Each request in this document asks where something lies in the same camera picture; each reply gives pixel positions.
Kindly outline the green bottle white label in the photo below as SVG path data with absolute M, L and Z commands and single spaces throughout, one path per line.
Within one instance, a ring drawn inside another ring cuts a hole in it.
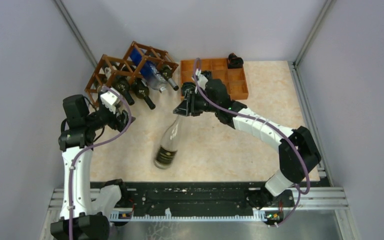
M 104 81 L 106 84 L 108 82 L 110 76 L 112 75 L 111 68 L 108 65 L 105 65 L 103 67 L 103 71 L 104 71 L 104 74 L 106 76 L 105 81 Z M 127 103 L 130 106 L 132 106 L 135 103 L 134 99 L 132 98 L 132 96 L 130 94 L 130 84 L 129 84 L 126 76 L 116 75 L 114 77 L 114 80 L 111 83 L 111 86 L 115 90 L 117 90 L 125 98 L 125 100 L 127 101 Z

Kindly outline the clear glass wine bottle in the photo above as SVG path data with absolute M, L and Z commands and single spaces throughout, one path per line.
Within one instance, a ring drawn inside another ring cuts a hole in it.
M 154 158 L 154 165 L 159 169 L 168 169 L 178 152 L 181 141 L 183 116 L 177 115 L 174 122 L 163 133 Z

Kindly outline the blue square glass bottle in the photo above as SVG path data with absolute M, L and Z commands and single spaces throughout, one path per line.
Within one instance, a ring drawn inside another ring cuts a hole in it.
M 132 62 L 138 68 L 143 60 L 143 57 L 135 48 L 132 50 L 130 56 Z M 143 78 L 146 80 L 147 85 L 153 90 L 162 93 L 167 89 L 167 82 L 157 70 L 153 62 L 146 60 L 139 70 Z

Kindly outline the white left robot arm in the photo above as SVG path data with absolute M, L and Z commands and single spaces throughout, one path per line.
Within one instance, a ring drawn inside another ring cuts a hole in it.
M 90 112 L 83 95 L 63 100 L 68 129 L 58 138 L 64 164 L 63 203 L 59 219 L 50 224 L 56 240 L 107 240 L 110 235 L 110 213 L 122 198 L 119 180 L 111 180 L 91 197 L 90 170 L 96 131 L 110 127 L 122 134 L 133 122 L 129 111 L 119 111 L 124 100 L 110 91 L 99 94 L 99 107 Z

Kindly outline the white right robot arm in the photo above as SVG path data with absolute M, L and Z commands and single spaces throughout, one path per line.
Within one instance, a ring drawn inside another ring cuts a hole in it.
M 197 117 L 204 112 L 214 113 L 222 124 L 251 134 L 278 152 L 279 170 L 264 185 L 266 201 L 307 180 L 310 171 L 322 160 L 308 128 L 300 126 L 293 129 L 256 114 L 245 104 L 231 99 L 220 79 L 211 79 L 204 87 L 185 82 L 181 95 L 183 100 L 173 110 L 174 114 Z

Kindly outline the green bottle silver neck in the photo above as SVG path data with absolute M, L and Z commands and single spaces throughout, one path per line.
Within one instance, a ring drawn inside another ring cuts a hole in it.
M 101 78 L 100 80 L 95 80 L 94 86 L 96 89 L 96 93 L 100 94 L 102 92 L 103 86 L 106 86 L 108 79 L 106 77 Z

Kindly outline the green bottle upper rack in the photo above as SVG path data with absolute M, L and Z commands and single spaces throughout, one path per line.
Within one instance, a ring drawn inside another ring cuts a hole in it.
M 168 82 L 168 84 L 173 88 L 174 91 L 179 90 L 179 86 L 173 80 L 173 72 L 168 65 L 163 65 L 160 70 L 161 75 Z

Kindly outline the green bottle black neck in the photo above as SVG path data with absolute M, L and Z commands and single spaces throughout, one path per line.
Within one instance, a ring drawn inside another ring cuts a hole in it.
M 143 83 L 141 78 L 136 78 L 133 81 L 131 88 L 136 97 L 143 100 L 151 110 L 156 108 L 156 105 L 149 97 L 149 88 Z

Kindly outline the brown wooden wine rack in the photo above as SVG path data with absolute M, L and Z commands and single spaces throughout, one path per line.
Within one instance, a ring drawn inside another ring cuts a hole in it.
M 138 50 L 143 58 L 138 68 L 130 58 L 130 54 L 133 49 Z M 149 88 L 149 90 L 154 90 L 148 86 L 146 80 L 140 73 L 140 69 L 142 68 L 142 65 L 145 63 L 145 61 L 151 61 L 156 66 L 160 74 L 163 65 L 169 66 L 169 68 L 172 70 L 172 75 L 179 67 L 179 64 L 175 62 L 175 60 L 169 54 L 168 51 L 133 41 L 128 47 L 128 50 L 126 51 L 123 57 L 114 57 L 107 54 L 103 54 L 101 56 L 84 89 L 85 93 L 91 101 L 91 104 L 94 107 L 97 107 L 99 105 L 99 97 L 94 82 L 95 80 L 99 81 L 101 78 L 106 78 L 103 69 L 105 65 L 108 65 L 111 68 L 111 76 L 109 77 L 109 80 L 106 83 L 105 87 L 112 88 L 111 84 L 112 81 L 115 79 L 115 76 L 122 75 L 126 76 L 126 79 L 130 85 L 129 93 L 131 96 L 132 94 L 134 94 L 131 85 L 136 78 L 140 78 L 142 82 Z

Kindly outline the wooden compartment tray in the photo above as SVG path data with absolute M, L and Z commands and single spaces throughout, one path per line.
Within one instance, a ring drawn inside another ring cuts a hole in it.
M 249 90 L 244 68 L 228 68 L 227 58 L 204 58 L 201 70 L 210 71 L 213 78 L 220 79 L 226 85 L 227 92 L 233 100 L 246 100 Z M 193 59 L 180 61 L 180 85 L 192 82 Z

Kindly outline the black object behind tray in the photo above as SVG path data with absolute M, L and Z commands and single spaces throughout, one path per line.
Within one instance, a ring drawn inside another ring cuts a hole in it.
M 230 53 L 227 57 L 228 69 L 241 69 L 244 65 L 244 60 L 235 53 Z

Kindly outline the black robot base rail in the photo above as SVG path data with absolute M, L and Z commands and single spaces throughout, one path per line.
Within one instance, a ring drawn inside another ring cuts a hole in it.
M 248 217 L 265 208 L 286 212 L 296 199 L 288 189 L 271 196 L 264 182 L 123 182 L 119 207 L 135 217 Z

